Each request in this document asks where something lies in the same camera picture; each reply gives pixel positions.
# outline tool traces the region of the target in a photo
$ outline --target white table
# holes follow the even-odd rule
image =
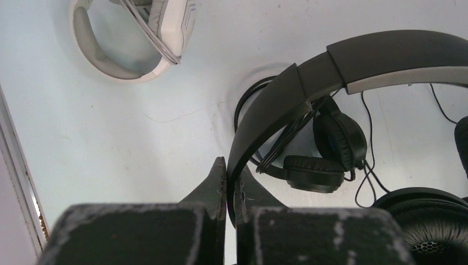
[[[103,77],[79,54],[68,5],[63,0],[0,4],[0,82],[49,229],[71,204],[182,199],[206,177],[215,157],[228,156],[233,111],[245,89],[324,52],[328,44],[394,29],[468,39],[463,23],[468,2],[461,0],[200,0],[182,64],[151,82],[126,85]],[[95,0],[90,17],[98,41],[112,54],[124,60],[148,55],[146,40],[120,7]],[[467,91],[435,87],[450,117],[468,115]],[[442,117],[428,88],[366,92],[375,171],[389,189],[423,186],[467,196],[454,125]],[[359,95],[340,92],[336,99],[368,135]],[[313,142],[307,130],[299,138]],[[310,145],[295,146],[292,153],[316,153]],[[324,195],[256,177],[288,206],[354,207],[359,184],[344,183]],[[371,203],[367,185],[361,196]],[[235,262],[234,237],[228,224],[226,264]]]

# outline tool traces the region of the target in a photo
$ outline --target black headband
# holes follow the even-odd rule
[[[284,70],[247,109],[231,146],[227,203],[233,224],[234,182],[247,161],[273,134],[310,112],[311,101],[343,87],[353,94],[408,83],[468,87],[468,41],[433,31],[385,31],[329,45]]]

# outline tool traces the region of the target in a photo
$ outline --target scratch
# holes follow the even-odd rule
[[[395,157],[393,156],[392,140],[390,138],[389,126],[387,125],[387,118],[385,117],[385,112],[384,112],[384,109],[382,107],[382,101],[380,100],[379,91],[377,91],[377,97],[379,98],[380,110],[382,111],[382,115],[384,116],[385,128],[387,129],[387,135],[389,136],[390,151],[392,153],[393,168],[395,169]]]
[[[159,120],[155,120],[155,119],[151,118],[150,116],[146,115],[144,112],[143,112],[143,115],[146,116],[148,119],[154,121],[155,123],[170,123],[170,122],[172,122],[172,121],[179,120],[179,119],[181,119],[181,118],[185,118],[185,117],[187,117],[187,116],[189,116],[189,115],[192,115],[192,114],[197,113],[197,112],[199,112],[199,111],[202,111],[202,110],[204,110],[204,109],[211,108],[211,107],[214,107],[214,106],[216,106],[216,105],[219,107],[221,104],[223,104],[223,103],[228,103],[228,102],[231,102],[231,101],[233,101],[233,99],[226,100],[226,101],[223,101],[223,102],[219,102],[219,103],[216,103],[216,104],[212,104],[212,105],[209,105],[209,106],[207,106],[207,107],[204,107],[204,108],[201,108],[201,109],[197,109],[197,110],[194,110],[193,112],[184,114],[184,115],[179,116],[179,117],[177,117],[177,118],[174,118],[174,119],[172,119],[172,120],[159,121]]]

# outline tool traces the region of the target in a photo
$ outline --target large black headphones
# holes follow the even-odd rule
[[[333,192],[342,184],[345,171],[361,166],[367,146],[358,124],[341,113],[328,95],[343,87],[353,94],[408,83],[468,87],[468,41],[422,30],[373,33],[332,44],[326,52],[300,66],[293,64],[274,78],[247,109],[232,143],[227,165],[232,223],[234,182],[247,161],[277,131],[319,113],[313,131],[323,158],[287,156],[284,168],[270,165],[261,169],[294,188]],[[458,148],[466,166],[468,118],[463,120],[455,137],[465,137]],[[392,214],[418,263],[450,260],[467,264],[466,201],[440,190],[409,188],[383,196],[373,207]]]

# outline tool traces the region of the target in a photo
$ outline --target black ear cup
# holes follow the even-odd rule
[[[461,164],[468,177],[468,116],[461,119],[455,127],[455,143]]]
[[[468,264],[468,204],[441,190],[407,188],[380,198],[417,264]]]
[[[332,193],[344,181],[340,163],[324,158],[286,156],[283,168],[288,171],[288,184],[295,189]]]
[[[361,127],[343,113],[319,115],[313,121],[315,144],[323,158],[338,161],[345,171],[365,159],[367,141]]]

